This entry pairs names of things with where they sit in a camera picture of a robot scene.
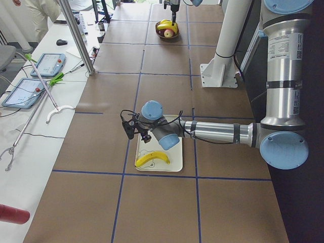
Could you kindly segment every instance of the green clip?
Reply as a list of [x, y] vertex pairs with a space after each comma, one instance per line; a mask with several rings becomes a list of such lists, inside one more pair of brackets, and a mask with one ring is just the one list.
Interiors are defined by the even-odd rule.
[[26, 57], [26, 59], [27, 59], [28, 61], [37, 62], [37, 61], [35, 61], [34, 59], [32, 59], [32, 57], [31, 57], [31, 54], [30, 54], [30, 53], [28, 53], [28, 54], [25, 54], [25, 57]]
[[50, 87], [53, 87], [57, 82], [62, 81], [63, 80], [63, 76], [64, 76], [64, 73], [60, 72], [54, 78], [52, 78], [50, 80], [50, 84], [49, 84]]

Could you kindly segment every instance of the brown bowl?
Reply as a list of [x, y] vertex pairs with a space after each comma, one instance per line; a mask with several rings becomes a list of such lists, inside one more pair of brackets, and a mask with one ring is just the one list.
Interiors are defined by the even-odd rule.
[[179, 25], [178, 25], [178, 32], [174, 35], [174, 36], [172, 36], [172, 37], [169, 37], [169, 38], [167, 38], [167, 37], [165, 37], [164, 35], [160, 35], [159, 34], [159, 32], [158, 32], [158, 29], [157, 29], [157, 26], [160, 24], [160, 22], [157, 22], [156, 24], [155, 24], [155, 33], [161, 38], [161, 39], [163, 39], [164, 41], [168, 41], [168, 40], [170, 40], [170, 41], [174, 41], [176, 38], [178, 38], [178, 36], [180, 35], [180, 28], [179, 28]]

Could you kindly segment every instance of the reacher grabber tool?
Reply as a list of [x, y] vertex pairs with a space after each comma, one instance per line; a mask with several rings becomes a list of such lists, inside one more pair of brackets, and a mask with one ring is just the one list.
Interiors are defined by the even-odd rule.
[[8, 164], [7, 168], [5, 169], [5, 171], [9, 171], [11, 169], [12, 166], [12, 162], [14, 161], [14, 153], [15, 153], [15, 147], [18, 145], [19, 140], [21, 139], [22, 135], [24, 134], [25, 130], [27, 129], [31, 119], [34, 117], [34, 115], [36, 114], [38, 108], [40, 107], [40, 105], [42, 104], [42, 101], [44, 100], [44, 97], [46, 96], [46, 93], [42, 93], [42, 96], [40, 98], [40, 101], [38, 102], [37, 106], [35, 107], [35, 109], [33, 110], [33, 112], [31, 113], [30, 117], [28, 118], [25, 126], [23, 127], [23, 129], [21, 130], [20, 134], [18, 135], [16, 141], [14, 142], [14, 144], [12, 145], [12, 147], [7, 148], [5, 151], [2, 152], [2, 154], [0, 155], [0, 160], [2, 159], [2, 156], [8, 151], [8, 153], [11, 155], [11, 161]]
[[64, 110], [64, 109], [72, 109], [72, 110], [74, 110], [75, 108], [73, 106], [70, 106], [70, 105], [62, 105], [62, 106], [57, 105], [57, 103], [55, 102], [51, 92], [49, 91], [49, 89], [48, 89], [48, 87], [46, 85], [46, 82], [42, 79], [41, 74], [39, 73], [38, 69], [36, 68], [36, 66], [34, 64], [34, 62], [36, 62], [36, 61], [31, 58], [31, 54], [25, 54], [25, 57], [27, 58], [27, 60], [30, 62], [30, 64], [34, 68], [39, 80], [42, 82], [42, 84], [43, 84], [43, 86], [44, 86], [44, 88], [46, 90], [46, 93], [49, 95], [49, 97], [50, 97], [50, 99], [51, 99], [51, 101], [52, 101], [52, 103], [53, 103], [53, 105], [55, 107], [55, 109], [52, 110], [48, 114], [47, 119], [46, 119], [46, 124], [50, 123], [52, 115], [54, 115], [56, 113], [60, 113], [62, 110]]

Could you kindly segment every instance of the fruit bowl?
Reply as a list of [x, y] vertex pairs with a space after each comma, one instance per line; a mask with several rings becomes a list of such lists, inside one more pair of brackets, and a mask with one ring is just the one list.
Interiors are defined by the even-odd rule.
[[157, 34], [161, 39], [163, 39], [164, 41], [167, 41], [167, 40], [174, 40], [174, 39], [176, 39], [176, 38], [180, 35], [180, 28], [179, 28], [179, 25], [178, 25], [178, 32], [177, 32], [175, 35], [173, 35], [172, 37], [165, 37], [165, 36], [164, 36], [164, 31], [165, 31], [166, 29], [158, 30], [158, 28], [157, 28], [158, 25], [160, 25], [160, 22], [157, 22], [157, 23], [155, 24], [155, 33], [156, 33], [156, 34]]

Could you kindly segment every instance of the dark background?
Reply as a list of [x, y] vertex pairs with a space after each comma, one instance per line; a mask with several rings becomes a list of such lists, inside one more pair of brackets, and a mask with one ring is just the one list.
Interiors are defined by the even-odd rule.
[[[261, 0], [255, 0], [240, 42], [241, 63], [259, 22]], [[290, 243], [324, 242], [324, 1], [315, 0], [310, 26], [304, 32], [300, 117], [306, 122], [309, 157], [293, 170], [269, 166], [273, 186]], [[252, 100], [266, 89], [267, 38], [260, 41], [245, 74]], [[257, 122], [265, 116], [266, 95], [251, 104]]]

